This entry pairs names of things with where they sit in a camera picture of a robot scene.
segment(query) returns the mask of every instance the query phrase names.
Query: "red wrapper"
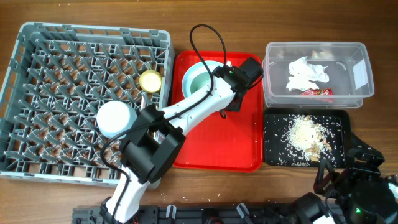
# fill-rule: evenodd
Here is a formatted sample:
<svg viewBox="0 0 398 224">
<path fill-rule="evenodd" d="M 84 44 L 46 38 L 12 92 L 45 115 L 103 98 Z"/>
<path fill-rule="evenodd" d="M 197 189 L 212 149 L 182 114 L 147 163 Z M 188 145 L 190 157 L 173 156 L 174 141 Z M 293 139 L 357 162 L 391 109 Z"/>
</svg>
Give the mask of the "red wrapper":
<svg viewBox="0 0 398 224">
<path fill-rule="evenodd" d="M 322 95 L 322 96 L 332 96 L 333 91 L 331 88 L 323 89 L 323 90 L 313 90 L 309 89 L 305 92 L 303 92 L 301 95 L 308 95 L 308 96 L 317 96 L 317 95 Z"/>
</svg>

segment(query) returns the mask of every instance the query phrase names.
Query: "wooden table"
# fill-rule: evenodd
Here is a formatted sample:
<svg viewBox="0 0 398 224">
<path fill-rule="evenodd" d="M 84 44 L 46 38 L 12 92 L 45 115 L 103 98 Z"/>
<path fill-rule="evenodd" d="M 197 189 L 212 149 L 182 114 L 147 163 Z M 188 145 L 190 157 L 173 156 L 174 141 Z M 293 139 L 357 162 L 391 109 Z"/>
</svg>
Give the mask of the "wooden table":
<svg viewBox="0 0 398 224">
<path fill-rule="evenodd" d="M 176 54 L 191 49 L 188 33 L 214 26 L 228 51 L 264 58 L 272 41 L 347 41 L 366 45 L 375 94 L 348 110 L 353 131 L 380 150 L 383 174 L 398 174 L 397 1 L 144 1 L 51 0 L 0 4 L 0 74 L 6 73 L 20 26 L 27 21 L 163 29 Z M 220 50 L 210 31 L 194 36 L 202 50 Z M 142 205 L 291 202 L 312 191 L 316 169 L 272 167 L 251 174 L 170 169 Z M 72 209 L 99 205 L 114 189 L 0 180 L 0 223 L 70 223 Z"/>
</svg>

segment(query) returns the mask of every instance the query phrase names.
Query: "yellow lid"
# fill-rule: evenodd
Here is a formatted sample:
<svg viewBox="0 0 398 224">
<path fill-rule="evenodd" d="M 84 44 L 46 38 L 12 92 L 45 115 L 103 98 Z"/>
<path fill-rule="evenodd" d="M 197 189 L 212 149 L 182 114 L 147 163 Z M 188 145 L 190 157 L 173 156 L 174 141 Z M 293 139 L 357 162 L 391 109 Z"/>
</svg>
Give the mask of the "yellow lid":
<svg viewBox="0 0 398 224">
<path fill-rule="evenodd" d="M 148 93 L 155 93 L 162 88 L 162 76 L 155 70 L 146 70 L 139 77 L 139 84 Z"/>
</svg>

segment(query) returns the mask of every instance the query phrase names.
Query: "gray dish rack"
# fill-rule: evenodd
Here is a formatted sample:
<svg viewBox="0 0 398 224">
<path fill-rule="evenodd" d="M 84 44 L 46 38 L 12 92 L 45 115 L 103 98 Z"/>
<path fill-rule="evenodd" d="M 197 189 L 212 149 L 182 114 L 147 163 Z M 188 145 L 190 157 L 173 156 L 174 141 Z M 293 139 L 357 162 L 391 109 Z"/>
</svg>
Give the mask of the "gray dish rack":
<svg viewBox="0 0 398 224">
<path fill-rule="evenodd" d="M 163 30 L 24 24 L 0 92 L 0 177 L 115 186 L 96 113 L 111 100 L 167 106 L 173 62 Z M 148 69 L 163 75 L 160 94 L 139 87 Z M 118 144 L 106 151 L 116 165 Z"/>
</svg>

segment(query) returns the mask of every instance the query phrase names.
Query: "clear plastic container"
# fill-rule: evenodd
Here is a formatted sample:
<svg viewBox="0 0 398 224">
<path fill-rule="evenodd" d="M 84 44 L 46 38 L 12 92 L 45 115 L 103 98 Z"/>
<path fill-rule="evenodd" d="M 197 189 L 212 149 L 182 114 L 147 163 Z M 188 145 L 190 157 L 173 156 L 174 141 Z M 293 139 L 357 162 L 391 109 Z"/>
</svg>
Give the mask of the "clear plastic container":
<svg viewBox="0 0 398 224">
<path fill-rule="evenodd" d="M 289 91 L 289 63 L 307 57 L 312 65 L 328 66 L 329 81 L 313 82 L 319 89 L 331 88 L 333 95 L 305 96 Z M 264 98 L 268 107 L 359 108 L 363 98 L 374 93 L 368 52 L 362 43 L 271 42 L 267 45 L 264 67 Z"/>
</svg>

